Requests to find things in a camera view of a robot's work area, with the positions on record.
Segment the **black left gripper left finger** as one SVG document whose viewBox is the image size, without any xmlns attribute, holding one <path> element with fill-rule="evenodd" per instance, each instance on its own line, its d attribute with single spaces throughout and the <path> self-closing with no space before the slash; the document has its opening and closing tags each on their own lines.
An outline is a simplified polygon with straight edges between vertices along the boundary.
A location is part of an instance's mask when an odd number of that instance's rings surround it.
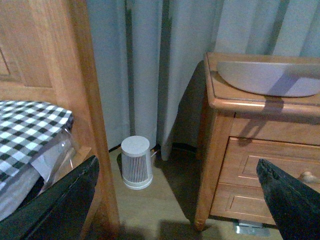
<svg viewBox="0 0 320 240">
<path fill-rule="evenodd" d="M 91 156 L 0 222 L 2 240 L 78 240 L 95 194 L 99 160 Z"/>
</svg>

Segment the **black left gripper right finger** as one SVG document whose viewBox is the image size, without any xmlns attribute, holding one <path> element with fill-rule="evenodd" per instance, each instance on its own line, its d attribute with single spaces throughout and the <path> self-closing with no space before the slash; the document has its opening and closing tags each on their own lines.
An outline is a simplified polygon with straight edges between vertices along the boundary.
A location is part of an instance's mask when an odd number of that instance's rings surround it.
<svg viewBox="0 0 320 240">
<path fill-rule="evenodd" d="M 320 238 L 320 193 L 260 158 L 256 173 L 264 200 L 284 240 Z"/>
</svg>

